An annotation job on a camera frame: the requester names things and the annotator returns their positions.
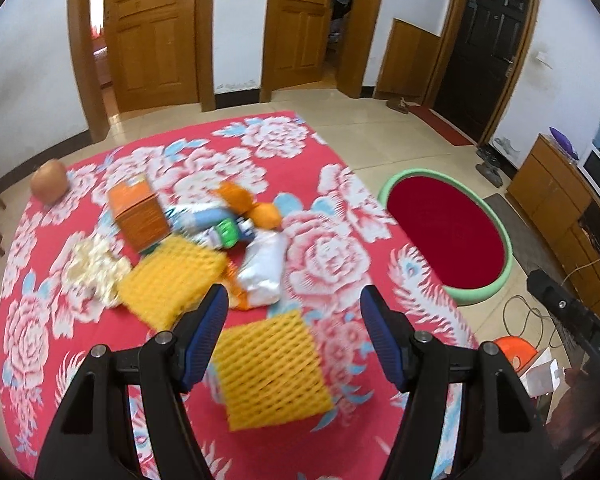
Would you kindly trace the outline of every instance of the door frame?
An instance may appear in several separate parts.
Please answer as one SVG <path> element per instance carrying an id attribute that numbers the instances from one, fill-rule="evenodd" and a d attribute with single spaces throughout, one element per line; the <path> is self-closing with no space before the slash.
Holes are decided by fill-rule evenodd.
<path id="1" fill-rule="evenodd" d="M 261 103 L 271 101 L 273 92 L 278 1 L 267 0 L 262 51 L 262 82 L 260 84 Z M 366 63 L 371 52 L 381 1 L 354 0 L 351 7 L 347 34 L 342 46 L 340 65 L 336 76 L 336 88 L 351 98 L 360 97 L 362 92 L 362 79 L 365 76 Z M 353 37 L 356 38 L 356 41 L 349 41 Z"/>
<path id="2" fill-rule="evenodd" d="M 442 86 L 442 80 L 444 79 L 446 68 L 449 64 L 451 54 L 456 45 L 456 39 L 458 38 L 458 32 L 460 24 L 462 22 L 462 16 L 464 15 L 464 8 L 466 7 L 466 0 L 451 0 L 449 3 L 448 12 L 446 14 L 445 25 L 440 38 L 440 50 L 436 63 L 433 67 L 433 72 L 429 79 L 429 84 L 425 90 L 424 97 L 422 99 L 422 105 L 427 108 L 433 108 L 438 92 Z M 538 18 L 538 9 L 540 7 L 540 0 L 529 0 L 529 8 L 526 14 L 525 24 L 520 35 L 520 44 L 516 51 L 516 57 L 512 65 L 511 76 L 507 79 L 502 94 L 493 109 L 489 122 L 487 123 L 478 145 L 481 146 L 489 142 L 496 127 L 500 123 L 504 111 L 509 104 L 513 90 L 516 87 L 516 83 L 520 78 L 522 67 L 526 61 L 526 56 L 531 46 L 531 40 L 533 33 L 536 29 L 536 21 Z"/>
<path id="3" fill-rule="evenodd" d="M 202 111 L 216 109 L 213 81 L 213 0 L 194 4 L 196 73 Z M 90 0 L 67 0 L 67 25 L 75 83 L 93 142 L 109 133 L 109 118 L 102 99 L 91 43 Z"/>

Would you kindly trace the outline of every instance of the orange disc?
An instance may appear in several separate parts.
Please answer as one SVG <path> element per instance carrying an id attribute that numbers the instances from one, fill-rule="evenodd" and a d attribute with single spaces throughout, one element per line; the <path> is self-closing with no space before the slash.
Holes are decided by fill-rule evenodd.
<path id="1" fill-rule="evenodd" d="M 522 368 L 536 356 L 536 353 L 538 353 L 531 343 L 514 335 L 499 337 L 494 343 L 496 343 L 503 354 L 506 355 L 516 372 L 522 370 Z"/>

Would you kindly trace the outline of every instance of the blue gripper pad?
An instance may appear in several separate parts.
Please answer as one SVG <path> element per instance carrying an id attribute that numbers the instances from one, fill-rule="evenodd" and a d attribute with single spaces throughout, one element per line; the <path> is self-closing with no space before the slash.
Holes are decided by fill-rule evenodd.
<path id="1" fill-rule="evenodd" d="M 388 325 L 390 316 L 394 313 L 384 302 L 375 285 L 367 285 L 362 289 L 360 311 L 384 376 L 401 391 L 406 382 L 402 367 L 402 351 Z"/>
<path id="2" fill-rule="evenodd" d="M 229 311 L 229 295 L 222 285 L 211 286 L 193 312 L 187 312 L 173 333 L 178 338 L 174 362 L 174 379 L 182 393 L 190 392 L 205 375 Z"/>

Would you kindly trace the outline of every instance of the yellow textured square cloth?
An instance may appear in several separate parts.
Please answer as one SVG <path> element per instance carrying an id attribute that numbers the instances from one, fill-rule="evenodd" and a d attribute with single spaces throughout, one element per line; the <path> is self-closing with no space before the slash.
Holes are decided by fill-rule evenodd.
<path id="1" fill-rule="evenodd" d="M 222 331 L 212 359 L 231 431 L 333 408 L 314 338 L 297 310 Z"/>
<path id="2" fill-rule="evenodd" d="M 224 272 L 227 256 L 171 235 L 118 284 L 128 309 L 160 332 L 196 306 Z"/>

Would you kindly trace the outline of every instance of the metal screw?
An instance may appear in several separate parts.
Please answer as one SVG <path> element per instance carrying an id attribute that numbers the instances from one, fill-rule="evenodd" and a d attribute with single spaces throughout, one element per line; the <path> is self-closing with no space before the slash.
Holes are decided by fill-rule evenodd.
<path id="1" fill-rule="evenodd" d="M 419 343 L 428 343 L 433 339 L 433 336 L 424 330 L 418 330 L 413 336 Z"/>
<path id="2" fill-rule="evenodd" d="M 104 345 L 96 345 L 91 349 L 91 355 L 95 358 L 102 357 L 106 353 L 107 347 Z"/>
<path id="3" fill-rule="evenodd" d="M 171 332 L 169 332 L 168 330 L 163 330 L 162 332 L 158 332 L 158 334 L 155 336 L 155 342 L 157 342 L 158 345 L 166 345 L 172 339 L 173 339 L 173 334 Z"/>
<path id="4" fill-rule="evenodd" d="M 496 355 L 500 351 L 500 348 L 498 348 L 498 345 L 496 345 L 496 343 L 492 343 L 491 341 L 487 341 L 482 346 L 482 348 L 489 355 Z"/>

